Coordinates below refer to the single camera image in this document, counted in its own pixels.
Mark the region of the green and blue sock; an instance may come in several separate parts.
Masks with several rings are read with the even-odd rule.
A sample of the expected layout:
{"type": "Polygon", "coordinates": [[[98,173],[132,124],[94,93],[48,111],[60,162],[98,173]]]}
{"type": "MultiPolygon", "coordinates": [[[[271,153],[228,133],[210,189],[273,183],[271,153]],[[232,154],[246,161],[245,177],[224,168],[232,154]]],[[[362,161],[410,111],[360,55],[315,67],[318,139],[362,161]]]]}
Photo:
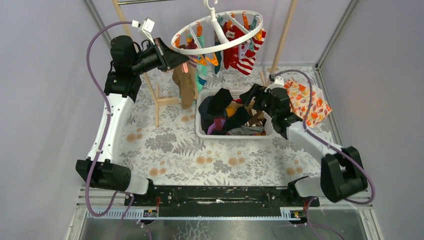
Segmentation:
{"type": "MultiPolygon", "coordinates": [[[[197,36],[197,40],[199,41],[200,46],[203,48],[205,45],[204,36],[203,35],[197,36]]],[[[196,85],[197,85],[198,92],[200,92],[203,89],[203,86],[207,82],[207,80],[205,79],[207,75],[207,71],[208,69],[205,65],[198,64],[196,66],[196,76],[197,76],[196,85]]]]}

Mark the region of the white round clip hanger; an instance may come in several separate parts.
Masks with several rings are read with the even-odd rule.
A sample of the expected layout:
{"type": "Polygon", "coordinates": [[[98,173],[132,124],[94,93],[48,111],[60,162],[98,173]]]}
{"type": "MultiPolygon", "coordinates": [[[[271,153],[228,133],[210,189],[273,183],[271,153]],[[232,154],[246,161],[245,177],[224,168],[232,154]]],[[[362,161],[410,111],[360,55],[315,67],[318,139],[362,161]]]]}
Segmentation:
{"type": "Polygon", "coordinates": [[[236,46],[239,46],[245,42],[248,42],[250,39],[254,38],[258,35],[263,29],[264,20],[263,16],[253,10],[230,10],[230,11],[223,11],[223,12],[216,12],[215,8],[210,6],[208,0],[203,1],[203,5],[209,10],[209,15],[200,18],[198,20],[195,20],[188,25],[184,26],[181,30],[179,30],[172,38],[171,38],[171,47],[178,53],[181,53],[183,55],[206,55],[206,54],[212,54],[218,51],[223,51],[226,49],[230,49],[236,46]],[[245,23],[240,23],[236,20],[235,16],[241,15],[241,16],[252,16],[252,19],[255,20],[256,25],[253,29],[250,29],[250,25],[248,24],[245,26],[245,23]],[[228,20],[229,23],[231,23],[233,26],[238,27],[239,30],[243,33],[242,36],[234,39],[234,40],[228,40],[227,35],[224,33],[223,28],[221,24],[218,21],[218,17],[224,17],[228,20]],[[197,33],[194,31],[194,27],[206,23],[210,25],[216,34],[220,44],[219,45],[213,45],[210,47],[201,47],[199,41],[197,40],[197,33]],[[195,49],[183,49],[180,48],[177,44],[177,39],[181,38],[185,34],[191,34],[192,39],[194,40],[197,48],[195,49]]]}

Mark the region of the brown ribbed sock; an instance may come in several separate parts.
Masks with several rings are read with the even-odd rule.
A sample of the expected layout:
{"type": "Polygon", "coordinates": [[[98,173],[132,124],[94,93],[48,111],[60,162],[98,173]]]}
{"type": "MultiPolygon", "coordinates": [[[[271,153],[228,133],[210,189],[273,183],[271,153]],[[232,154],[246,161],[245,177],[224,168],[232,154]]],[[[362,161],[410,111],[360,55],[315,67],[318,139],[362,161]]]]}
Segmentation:
{"type": "Polygon", "coordinates": [[[194,97],[188,70],[188,66],[183,63],[176,67],[172,73],[172,80],[178,86],[181,107],[184,110],[191,107],[194,97]]]}

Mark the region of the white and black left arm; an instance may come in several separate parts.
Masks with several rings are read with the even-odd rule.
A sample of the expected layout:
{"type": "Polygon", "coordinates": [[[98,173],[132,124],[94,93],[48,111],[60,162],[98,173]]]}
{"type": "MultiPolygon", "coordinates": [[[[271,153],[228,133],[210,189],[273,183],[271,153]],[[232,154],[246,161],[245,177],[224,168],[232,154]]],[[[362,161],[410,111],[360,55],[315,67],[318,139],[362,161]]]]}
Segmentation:
{"type": "Polygon", "coordinates": [[[86,159],[78,160],[75,170],[92,188],[136,194],[136,199],[148,206],[155,200],[155,192],[149,188],[151,181],[117,163],[120,135],[142,85],[141,74],[153,69],[180,69],[189,58],[167,47],[159,37],[142,50],[127,35],[111,40],[110,54],[99,129],[86,159]]]}

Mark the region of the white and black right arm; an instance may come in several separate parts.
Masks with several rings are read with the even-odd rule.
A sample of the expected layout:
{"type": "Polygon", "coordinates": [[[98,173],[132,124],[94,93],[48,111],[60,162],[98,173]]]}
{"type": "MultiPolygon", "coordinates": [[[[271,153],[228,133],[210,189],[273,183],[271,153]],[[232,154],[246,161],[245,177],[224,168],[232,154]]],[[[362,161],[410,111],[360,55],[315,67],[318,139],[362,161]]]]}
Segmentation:
{"type": "Polygon", "coordinates": [[[368,188],[359,151],[352,146],[328,143],[305,128],[305,121],[291,110],[286,89],[268,89],[255,83],[240,99],[245,106],[254,101],[253,109],[271,118],[276,133],[308,152],[320,164],[319,176],[301,177],[287,185],[286,198],[291,205],[299,206],[307,197],[318,196],[337,203],[368,188]]]}

